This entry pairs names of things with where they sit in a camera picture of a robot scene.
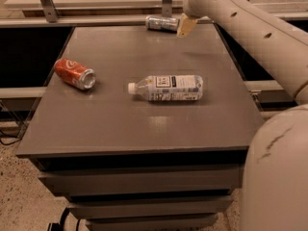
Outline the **yellowish foam gripper finger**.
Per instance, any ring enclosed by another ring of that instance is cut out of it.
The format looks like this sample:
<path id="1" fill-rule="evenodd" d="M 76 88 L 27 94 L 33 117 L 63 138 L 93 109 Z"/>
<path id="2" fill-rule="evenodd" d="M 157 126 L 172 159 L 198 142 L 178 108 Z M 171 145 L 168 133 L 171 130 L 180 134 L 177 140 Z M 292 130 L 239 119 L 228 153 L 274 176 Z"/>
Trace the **yellowish foam gripper finger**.
<path id="1" fill-rule="evenodd" d="M 190 32 L 194 29 L 197 24 L 197 20 L 195 18 L 190 18 L 186 16 L 184 13 L 181 14 L 179 19 L 179 25 L 177 28 L 177 37 L 184 38 L 190 34 Z"/>

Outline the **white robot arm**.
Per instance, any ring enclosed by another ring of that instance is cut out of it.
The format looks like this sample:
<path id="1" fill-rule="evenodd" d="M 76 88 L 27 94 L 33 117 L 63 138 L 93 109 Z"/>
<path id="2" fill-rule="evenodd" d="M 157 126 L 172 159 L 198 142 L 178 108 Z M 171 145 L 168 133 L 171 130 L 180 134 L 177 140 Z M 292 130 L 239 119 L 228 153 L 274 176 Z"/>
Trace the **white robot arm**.
<path id="1" fill-rule="evenodd" d="M 204 16 L 265 71 L 251 90 L 284 90 L 297 103 L 256 132 L 244 165 L 240 231 L 308 231 L 307 33 L 247 0 L 183 0 L 178 35 Z"/>

